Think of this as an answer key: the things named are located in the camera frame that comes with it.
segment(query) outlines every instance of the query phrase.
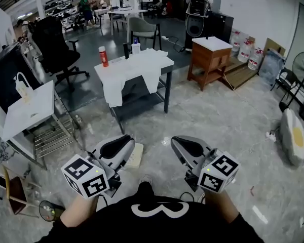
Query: black monitor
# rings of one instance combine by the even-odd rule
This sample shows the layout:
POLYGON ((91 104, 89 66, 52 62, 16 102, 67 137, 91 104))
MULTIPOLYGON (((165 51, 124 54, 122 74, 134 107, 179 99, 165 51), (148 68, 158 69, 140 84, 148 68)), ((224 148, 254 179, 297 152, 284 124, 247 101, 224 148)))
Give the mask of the black monitor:
POLYGON ((21 98, 14 81, 18 72, 25 75, 34 90, 41 86, 26 63, 18 44, 15 43, 0 52, 0 107, 5 113, 10 105, 21 98))

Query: wooden nightstand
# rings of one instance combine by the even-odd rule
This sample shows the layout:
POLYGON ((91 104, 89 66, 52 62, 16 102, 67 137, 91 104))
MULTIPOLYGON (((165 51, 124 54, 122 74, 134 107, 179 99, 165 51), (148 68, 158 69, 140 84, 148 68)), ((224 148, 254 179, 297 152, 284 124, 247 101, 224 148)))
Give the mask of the wooden nightstand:
POLYGON ((195 80, 201 90, 210 82, 213 82, 225 73, 229 63, 232 46, 216 37, 194 38, 192 59, 188 72, 188 80, 195 80), (201 74, 193 74, 193 66, 201 67, 201 74))

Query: black t-shirt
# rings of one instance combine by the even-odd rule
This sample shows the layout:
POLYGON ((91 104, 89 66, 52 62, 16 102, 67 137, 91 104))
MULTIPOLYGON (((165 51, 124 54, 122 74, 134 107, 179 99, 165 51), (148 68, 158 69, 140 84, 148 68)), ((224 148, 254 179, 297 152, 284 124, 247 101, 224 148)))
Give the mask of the black t-shirt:
POLYGON ((94 243, 119 239, 263 242, 241 214, 228 224, 208 205, 177 202, 167 197, 141 205, 126 198, 98 211, 78 227, 67 228, 57 220, 49 234, 39 242, 94 243))

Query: white bottle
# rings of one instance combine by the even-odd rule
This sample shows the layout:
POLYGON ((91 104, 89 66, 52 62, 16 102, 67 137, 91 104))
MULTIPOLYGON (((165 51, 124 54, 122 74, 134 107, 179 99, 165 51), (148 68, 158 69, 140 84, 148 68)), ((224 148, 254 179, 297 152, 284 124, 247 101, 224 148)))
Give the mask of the white bottle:
POLYGON ((253 71, 258 70, 261 59, 262 59, 262 50, 256 50, 256 52, 250 58, 250 61, 248 63, 248 68, 253 71))
POLYGON ((231 39, 232 51, 237 52, 240 49, 240 33, 236 31, 231 39))
POLYGON ((132 53, 139 54, 141 52, 141 43, 137 42, 137 39, 134 39, 134 43, 132 44, 132 53))
POLYGON ((16 82, 16 90, 20 94, 21 98, 23 99, 24 103, 30 102, 32 96, 33 96, 33 89, 31 88, 30 84, 28 83, 26 77, 23 73, 18 72, 17 75, 14 77, 14 80, 16 82), (23 81, 19 81, 18 77, 19 75, 22 75, 25 79, 26 83, 28 84, 28 87, 23 81))
POLYGON ((251 46, 249 41, 245 41, 243 45, 240 48, 240 52, 238 55, 238 60, 247 63, 248 59, 250 58, 250 53, 251 53, 251 46))

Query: shoe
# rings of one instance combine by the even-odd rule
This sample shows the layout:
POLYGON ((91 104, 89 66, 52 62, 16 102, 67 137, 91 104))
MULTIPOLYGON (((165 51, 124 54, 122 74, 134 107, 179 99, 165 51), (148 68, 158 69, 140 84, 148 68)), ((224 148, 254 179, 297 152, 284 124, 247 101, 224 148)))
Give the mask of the shoe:
POLYGON ((143 178, 140 179, 140 184, 143 182, 148 182, 150 185, 152 185, 152 178, 149 175, 143 176, 143 178))

